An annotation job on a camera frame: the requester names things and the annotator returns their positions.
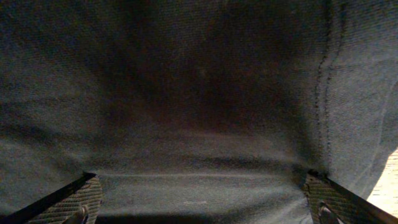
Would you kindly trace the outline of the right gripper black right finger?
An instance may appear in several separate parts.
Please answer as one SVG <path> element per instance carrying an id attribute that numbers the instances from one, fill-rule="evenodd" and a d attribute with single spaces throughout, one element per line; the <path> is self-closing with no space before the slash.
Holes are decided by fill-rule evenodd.
<path id="1" fill-rule="evenodd" d="M 397 218 L 310 170 L 303 191 L 313 224 L 397 224 Z"/>

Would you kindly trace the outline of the dark green cloth garment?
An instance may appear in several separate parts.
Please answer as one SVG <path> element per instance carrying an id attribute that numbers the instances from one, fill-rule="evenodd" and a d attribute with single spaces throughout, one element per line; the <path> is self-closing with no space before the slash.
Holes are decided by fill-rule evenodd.
<path id="1" fill-rule="evenodd" d="M 1 2 L 2 215 L 92 172 L 103 223 L 310 223 L 396 149 L 396 0 Z"/>

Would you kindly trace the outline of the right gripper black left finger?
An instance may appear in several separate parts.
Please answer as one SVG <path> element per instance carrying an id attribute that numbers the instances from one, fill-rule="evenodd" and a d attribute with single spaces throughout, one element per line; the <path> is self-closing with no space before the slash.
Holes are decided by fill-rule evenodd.
<path id="1" fill-rule="evenodd" d="M 1 219 L 1 224 L 95 224 L 103 189 L 93 173 Z"/>

